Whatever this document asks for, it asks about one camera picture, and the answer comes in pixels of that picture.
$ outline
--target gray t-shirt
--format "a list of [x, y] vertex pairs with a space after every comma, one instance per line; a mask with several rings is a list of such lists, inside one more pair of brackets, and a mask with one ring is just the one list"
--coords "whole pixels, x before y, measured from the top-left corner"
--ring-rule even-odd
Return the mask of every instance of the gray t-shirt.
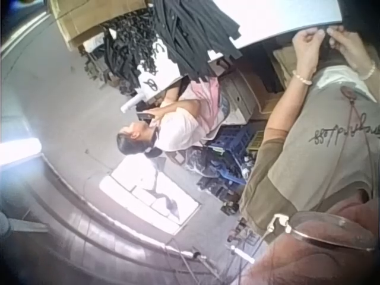
[[[357, 95], [359, 115], [352, 110], [349, 126], [351, 104], [342, 86], [352, 87]], [[314, 88], [286, 140], [269, 140], [259, 149], [240, 212], [263, 235], [276, 213], [327, 211], [359, 189], [371, 194], [378, 185], [379, 146], [378, 103], [352, 83]], [[266, 241], [280, 233], [275, 231]]]
[[[357, 111], [342, 86], [356, 94]], [[268, 177], [297, 210], [309, 210], [355, 182], [370, 192], [377, 185], [379, 146], [379, 104], [352, 83], [330, 84], [308, 94]]]

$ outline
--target white board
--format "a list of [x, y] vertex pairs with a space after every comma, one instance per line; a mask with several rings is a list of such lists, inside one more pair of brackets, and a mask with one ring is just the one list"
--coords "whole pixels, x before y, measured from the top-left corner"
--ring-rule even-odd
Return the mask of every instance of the white board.
[[[217, 6], [240, 25], [241, 37], [233, 41], [240, 49], [269, 37], [277, 36], [292, 30], [310, 26], [319, 26], [342, 21], [338, 0], [214, 0]], [[145, 101], [150, 100], [162, 90], [168, 88], [181, 77], [178, 67], [167, 58], [166, 47], [157, 55], [157, 74], [142, 71], [139, 81]], [[210, 51], [211, 60], [221, 57]], [[153, 80], [157, 90], [146, 82]]]

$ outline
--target pearl bracelet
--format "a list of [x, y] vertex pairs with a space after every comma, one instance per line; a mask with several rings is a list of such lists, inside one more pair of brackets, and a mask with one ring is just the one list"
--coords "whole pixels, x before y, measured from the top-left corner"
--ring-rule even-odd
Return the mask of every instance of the pearl bracelet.
[[368, 80], [373, 74], [375, 73], [376, 70], [376, 63], [372, 61], [372, 68], [370, 69], [369, 73], [366, 76], [359, 76], [359, 78], [363, 81]]
[[306, 80], [303, 77], [301, 77], [300, 75], [298, 75], [295, 70], [293, 70], [293, 75], [295, 77], [297, 77], [298, 80], [300, 80], [302, 83], [304, 83], [306, 85], [312, 85], [313, 84], [313, 82], [311, 80]]

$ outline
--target eyeglasses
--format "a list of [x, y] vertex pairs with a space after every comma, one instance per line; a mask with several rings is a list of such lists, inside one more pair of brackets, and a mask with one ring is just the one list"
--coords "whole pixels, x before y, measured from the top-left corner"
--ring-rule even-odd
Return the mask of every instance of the eyeglasses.
[[277, 224], [295, 239], [321, 248], [365, 252], [374, 252], [376, 249], [374, 235], [353, 221], [327, 213], [298, 212], [291, 218], [275, 214], [252, 256], [257, 253], [264, 239], [274, 232]]

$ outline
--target wrist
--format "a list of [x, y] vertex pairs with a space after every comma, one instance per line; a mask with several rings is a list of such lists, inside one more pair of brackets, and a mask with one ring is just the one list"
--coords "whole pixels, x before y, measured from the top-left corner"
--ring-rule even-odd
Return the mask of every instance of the wrist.
[[315, 69], [297, 66], [296, 73], [305, 80], [311, 80], [315, 73]]
[[371, 71], [373, 67], [373, 61], [372, 60], [366, 60], [364, 64], [361, 64], [356, 72], [359, 74], [359, 76], [366, 76]]

